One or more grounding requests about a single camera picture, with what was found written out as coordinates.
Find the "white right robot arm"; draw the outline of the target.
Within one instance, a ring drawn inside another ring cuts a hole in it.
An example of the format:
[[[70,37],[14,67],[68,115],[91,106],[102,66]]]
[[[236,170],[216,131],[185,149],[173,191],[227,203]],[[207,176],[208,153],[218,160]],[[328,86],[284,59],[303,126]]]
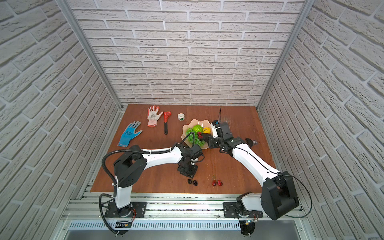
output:
[[[210,149],[219,149],[240,162],[256,178],[262,187],[261,194],[252,192],[237,198],[236,208],[241,216],[248,216],[253,211],[264,212],[277,220],[299,206],[299,199],[293,176],[288,172],[279,172],[268,165],[253,152],[248,142],[233,137],[227,123],[213,121],[213,136],[208,138]]]

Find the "yellow fake lemon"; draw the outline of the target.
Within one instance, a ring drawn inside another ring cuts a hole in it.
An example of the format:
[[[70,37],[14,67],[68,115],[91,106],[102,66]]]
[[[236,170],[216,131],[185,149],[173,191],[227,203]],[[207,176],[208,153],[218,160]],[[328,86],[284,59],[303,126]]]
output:
[[[211,134],[211,128],[210,127],[204,127],[203,128],[203,134]]]

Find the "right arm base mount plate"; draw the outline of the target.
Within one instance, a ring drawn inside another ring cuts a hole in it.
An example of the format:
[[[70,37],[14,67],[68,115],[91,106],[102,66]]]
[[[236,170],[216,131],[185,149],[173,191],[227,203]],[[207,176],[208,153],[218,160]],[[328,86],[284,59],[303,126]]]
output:
[[[224,202],[223,209],[224,209],[225,218],[259,219],[264,217],[262,211],[255,211],[255,210],[249,211],[249,210],[246,210],[242,204],[235,203],[235,202]]]

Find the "green bumpy fake fruit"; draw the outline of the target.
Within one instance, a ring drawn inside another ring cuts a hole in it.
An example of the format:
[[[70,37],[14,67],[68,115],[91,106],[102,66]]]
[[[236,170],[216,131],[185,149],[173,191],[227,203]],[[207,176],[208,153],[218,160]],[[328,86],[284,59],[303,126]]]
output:
[[[204,128],[201,125],[195,125],[192,129],[195,134],[202,134],[204,131]]]

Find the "green fake grape bunch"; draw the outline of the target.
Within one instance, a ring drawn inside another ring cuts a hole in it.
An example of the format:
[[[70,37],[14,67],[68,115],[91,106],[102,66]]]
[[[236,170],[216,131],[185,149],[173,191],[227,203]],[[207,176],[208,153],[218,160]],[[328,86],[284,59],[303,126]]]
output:
[[[206,143],[204,140],[201,141],[198,139],[198,134],[195,134],[192,128],[188,128],[186,130],[186,135],[187,135],[188,141],[191,144],[199,145],[200,147],[202,147]]]

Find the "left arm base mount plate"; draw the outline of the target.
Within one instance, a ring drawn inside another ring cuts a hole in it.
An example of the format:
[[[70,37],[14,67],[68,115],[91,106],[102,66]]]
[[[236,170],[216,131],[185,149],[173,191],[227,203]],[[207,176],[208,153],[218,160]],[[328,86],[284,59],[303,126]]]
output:
[[[106,218],[133,218],[134,213],[136,218],[143,218],[146,212],[146,202],[131,202],[128,206],[121,209],[117,208],[115,202],[110,202],[107,205],[105,212]]]

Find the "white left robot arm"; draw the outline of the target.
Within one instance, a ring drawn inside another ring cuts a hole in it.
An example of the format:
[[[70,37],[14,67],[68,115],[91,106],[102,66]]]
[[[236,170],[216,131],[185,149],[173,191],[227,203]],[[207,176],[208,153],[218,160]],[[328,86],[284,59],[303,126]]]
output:
[[[203,151],[199,145],[187,147],[176,144],[168,149],[146,150],[135,145],[114,162],[114,199],[118,209],[131,205],[131,193],[144,170],[165,164],[178,164],[178,172],[193,178],[197,172],[199,157]]]

